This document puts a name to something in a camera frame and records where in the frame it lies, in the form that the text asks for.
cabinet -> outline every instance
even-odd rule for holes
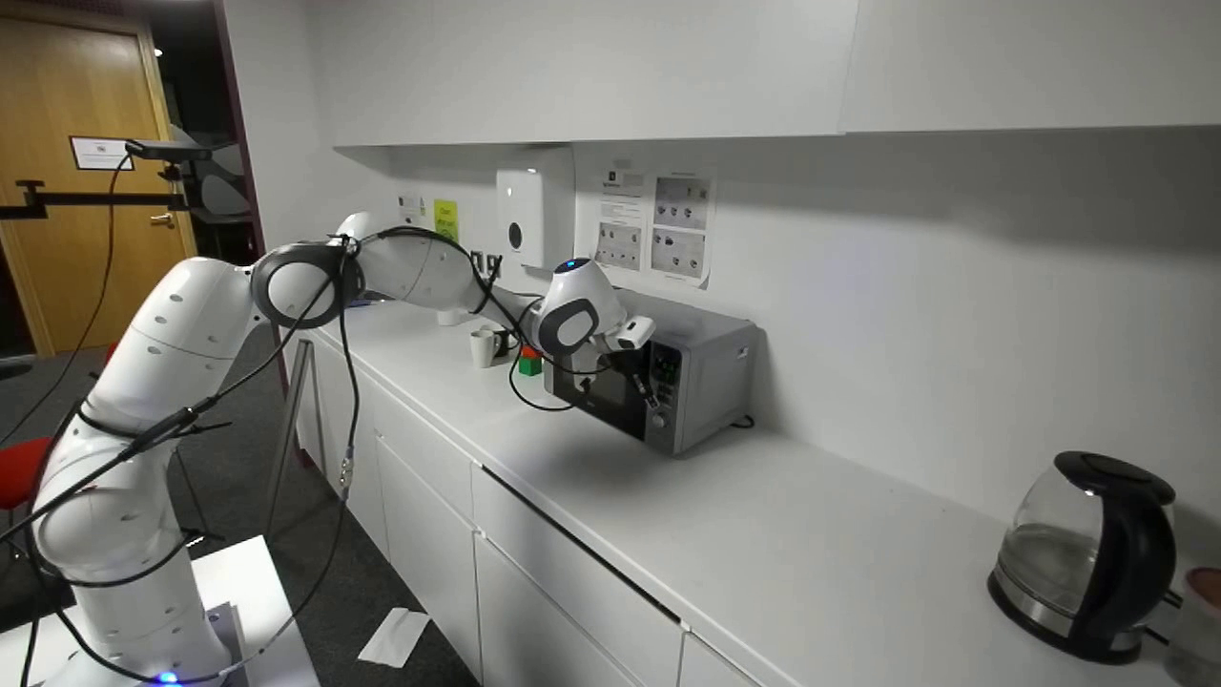
[[[483,538],[497,543],[580,633],[613,655],[635,684],[677,684],[684,629],[670,609],[656,608],[571,534],[541,517],[500,478],[478,473],[475,500]]]
[[[1216,124],[1212,0],[862,0],[845,128]]]
[[[365,445],[365,417],[356,426],[356,451],[346,461],[351,432],[351,377],[344,352],[323,341],[302,341],[294,353],[305,353],[296,445],[316,461],[323,481],[344,492],[356,522],[385,549],[380,465]]]
[[[488,687],[630,687],[613,660],[552,608],[488,538],[478,538],[480,564],[480,647]]]
[[[380,461],[380,494],[391,522],[391,564],[448,633],[453,651],[480,674],[478,594],[475,594],[475,526],[429,487],[411,470],[411,445],[374,440]]]
[[[679,687],[754,687],[743,670],[720,660],[709,643],[696,633],[684,640],[684,678]]]
[[[860,0],[314,0],[332,143],[831,133]]]

power outlet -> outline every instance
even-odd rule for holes
[[[403,226],[429,226],[429,197],[415,190],[396,194],[396,212]]]
[[[656,175],[654,226],[705,230],[709,226],[709,184],[687,180],[687,175]]]
[[[654,271],[702,278],[705,243],[702,231],[654,230]]]
[[[637,226],[618,226],[618,220],[598,220],[598,262],[613,262],[626,271],[641,271],[641,230]]]

door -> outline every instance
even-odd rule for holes
[[[22,203],[14,180],[42,180],[45,190],[108,190],[111,170],[80,170],[70,137],[165,140],[151,62],[151,43],[132,19],[0,0],[0,203]],[[159,164],[137,159],[118,170],[116,190],[177,190],[157,170]],[[71,352],[90,314],[98,318],[84,347],[111,347],[157,278],[195,252],[187,212],[165,206],[118,206],[111,260],[108,243],[108,206],[51,206],[42,220],[0,220],[0,249],[37,353]]]

electric kettle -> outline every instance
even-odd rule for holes
[[[1140,651],[1138,622],[1174,572],[1174,487],[1105,455],[1056,455],[1002,534],[987,590],[1035,637],[1103,664]]]

kitchen counter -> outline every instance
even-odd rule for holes
[[[346,318],[360,371],[743,670],[820,687],[1170,687],[1158,660],[1082,664],[1011,624],[985,587],[1009,522],[772,432],[664,458],[585,413],[532,413],[502,366],[471,362],[471,329],[411,305]]]

